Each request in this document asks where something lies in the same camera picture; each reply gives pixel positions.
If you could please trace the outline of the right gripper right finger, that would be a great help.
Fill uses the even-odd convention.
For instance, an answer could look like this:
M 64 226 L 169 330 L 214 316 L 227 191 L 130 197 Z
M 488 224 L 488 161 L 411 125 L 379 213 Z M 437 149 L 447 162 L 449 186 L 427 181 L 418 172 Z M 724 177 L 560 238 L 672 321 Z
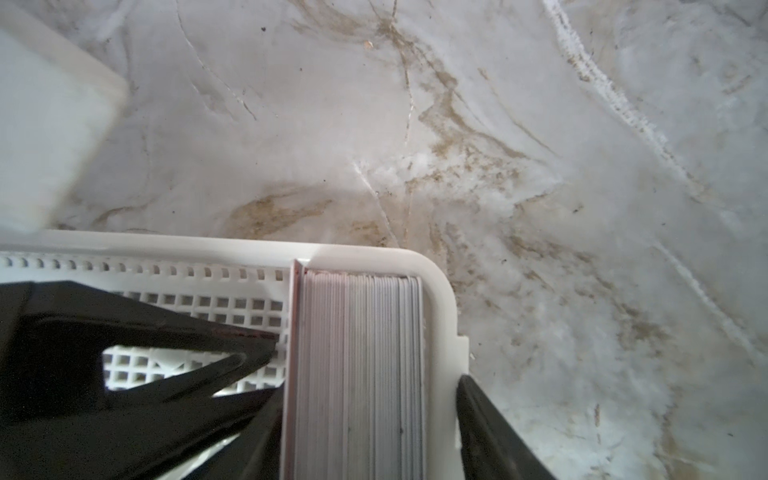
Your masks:
M 459 379 L 456 411 L 466 479 L 555 479 L 469 375 Z

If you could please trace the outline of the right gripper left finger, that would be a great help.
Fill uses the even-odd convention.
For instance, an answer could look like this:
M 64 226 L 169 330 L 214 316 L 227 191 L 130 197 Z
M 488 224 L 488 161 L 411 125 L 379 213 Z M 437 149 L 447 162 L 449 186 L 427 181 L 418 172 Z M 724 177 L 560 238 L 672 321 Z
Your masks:
M 283 405 L 279 387 L 241 434 L 200 467 L 200 478 L 278 479 Z

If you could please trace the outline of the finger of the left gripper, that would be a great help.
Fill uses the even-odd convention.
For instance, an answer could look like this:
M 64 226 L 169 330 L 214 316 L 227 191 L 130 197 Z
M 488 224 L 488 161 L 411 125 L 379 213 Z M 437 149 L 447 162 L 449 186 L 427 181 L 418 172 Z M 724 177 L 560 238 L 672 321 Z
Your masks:
M 1 476 L 156 479 L 222 439 L 234 441 L 276 389 L 5 427 L 1 431 Z
M 31 420 L 210 397 L 267 365 L 278 335 L 185 316 L 72 281 L 1 287 L 1 417 Z M 110 391 L 113 346 L 219 352 L 192 372 Z

